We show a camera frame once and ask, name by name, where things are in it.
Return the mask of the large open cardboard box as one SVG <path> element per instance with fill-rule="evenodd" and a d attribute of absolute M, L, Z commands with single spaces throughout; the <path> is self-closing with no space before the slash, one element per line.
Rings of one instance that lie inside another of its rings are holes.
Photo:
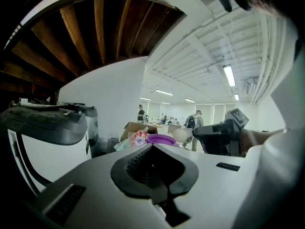
<path fill-rule="evenodd" d="M 136 122 L 129 122 L 125 128 L 124 132 L 120 138 L 120 141 L 124 141 L 125 139 L 128 138 L 129 134 L 136 133 L 139 130 L 143 130 L 144 128 L 148 128 L 148 133 L 149 134 L 158 134 L 158 130 L 156 127 L 152 125 L 145 125 L 141 123 L 136 123 Z"/>

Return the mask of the ceiling air conditioner unit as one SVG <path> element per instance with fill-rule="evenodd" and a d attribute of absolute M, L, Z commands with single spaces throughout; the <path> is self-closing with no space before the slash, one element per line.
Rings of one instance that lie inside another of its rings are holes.
<path fill-rule="evenodd" d="M 247 95 L 253 95 L 255 92 L 255 89 L 257 87 L 259 77 L 253 77 L 246 80 L 245 84 L 245 93 Z"/>

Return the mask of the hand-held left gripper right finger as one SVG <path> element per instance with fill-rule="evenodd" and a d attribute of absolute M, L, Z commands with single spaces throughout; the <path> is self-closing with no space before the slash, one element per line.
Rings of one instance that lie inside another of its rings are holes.
<path fill-rule="evenodd" d="M 166 185 L 152 229 L 233 229 L 245 198 L 245 157 L 152 146 L 152 161 Z"/>

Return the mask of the white black cleaning machine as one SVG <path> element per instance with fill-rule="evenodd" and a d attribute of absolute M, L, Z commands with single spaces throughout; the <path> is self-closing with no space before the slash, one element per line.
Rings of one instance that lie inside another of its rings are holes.
<path fill-rule="evenodd" d="M 0 113 L 1 184 L 35 197 L 91 158 L 80 110 L 13 107 Z"/>

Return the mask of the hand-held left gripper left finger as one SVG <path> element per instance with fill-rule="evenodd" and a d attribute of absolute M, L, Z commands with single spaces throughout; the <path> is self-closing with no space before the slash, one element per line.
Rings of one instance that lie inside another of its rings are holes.
<path fill-rule="evenodd" d="M 133 153 L 145 150 L 125 149 L 81 163 L 48 185 L 35 199 L 35 208 L 44 216 L 73 185 L 84 193 L 64 223 L 66 229 L 167 229 L 164 215 L 150 199 L 126 196 L 111 178 L 113 164 Z"/>

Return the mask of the person's right forearm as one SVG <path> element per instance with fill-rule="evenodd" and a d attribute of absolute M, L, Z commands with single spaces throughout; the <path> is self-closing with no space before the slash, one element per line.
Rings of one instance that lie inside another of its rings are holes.
<path fill-rule="evenodd" d="M 242 153 L 247 153 L 251 147 L 262 145 L 269 137 L 282 133 L 283 131 L 283 129 L 279 129 L 273 132 L 259 132 L 243 129 L 240 135 Z"/>

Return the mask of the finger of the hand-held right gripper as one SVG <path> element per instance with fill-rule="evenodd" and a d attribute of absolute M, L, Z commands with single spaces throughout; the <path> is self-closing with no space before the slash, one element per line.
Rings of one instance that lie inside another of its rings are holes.
<path fill-rule="evenodd" d="M 213 126 L 208 125 L 195 128 L 192 134 L 198 141 L 203 142 L 207 137 L 214 135 L 215 132 L 213 131 Z"/>

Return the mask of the purple detergent tub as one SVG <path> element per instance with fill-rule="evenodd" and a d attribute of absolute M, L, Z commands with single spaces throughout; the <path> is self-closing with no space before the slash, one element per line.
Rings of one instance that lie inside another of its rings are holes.
<path fill-rule="evenodd" d="M 176 141 L 167 135 L 161 135 L 161 134 L 149 134 L 146 143 L 151 144 L 165 144 L 168 146 L 177 146 Z"/>

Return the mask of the pink white detergent pouch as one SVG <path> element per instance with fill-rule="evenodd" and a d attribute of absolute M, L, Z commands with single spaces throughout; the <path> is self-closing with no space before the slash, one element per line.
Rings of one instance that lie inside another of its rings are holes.
<path fill-rule="evenodd" d="M 129 147 L 140 146 L 146 143 L 148 136 L 148 127 L 137 131 L 136 133 L 130 133 L 127 139 L 121 141 L 114 146 L 115 151 L 121 151 Z"/>

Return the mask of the wooden staircase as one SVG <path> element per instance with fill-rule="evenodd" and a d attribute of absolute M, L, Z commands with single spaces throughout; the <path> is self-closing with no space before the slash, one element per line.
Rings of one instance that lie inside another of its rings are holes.
<path fill-rule="evenodd" d="M 184 16 L 164 0 L 59 0 L 19 25 L 0 92 L 46 96 L 111 63 L 148 56 Z"/>

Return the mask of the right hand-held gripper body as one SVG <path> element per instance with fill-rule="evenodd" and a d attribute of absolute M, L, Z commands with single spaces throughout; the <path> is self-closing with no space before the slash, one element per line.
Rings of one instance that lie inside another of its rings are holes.
<path fill-rule="evenodd" d="M 248 122 L 249 119 L 239 108 L 228 111 L 224 121 L 212 125 L 215 134 L 202 142 L 204 152 L 221 156 L 244 156 L 240 135 Z"/>

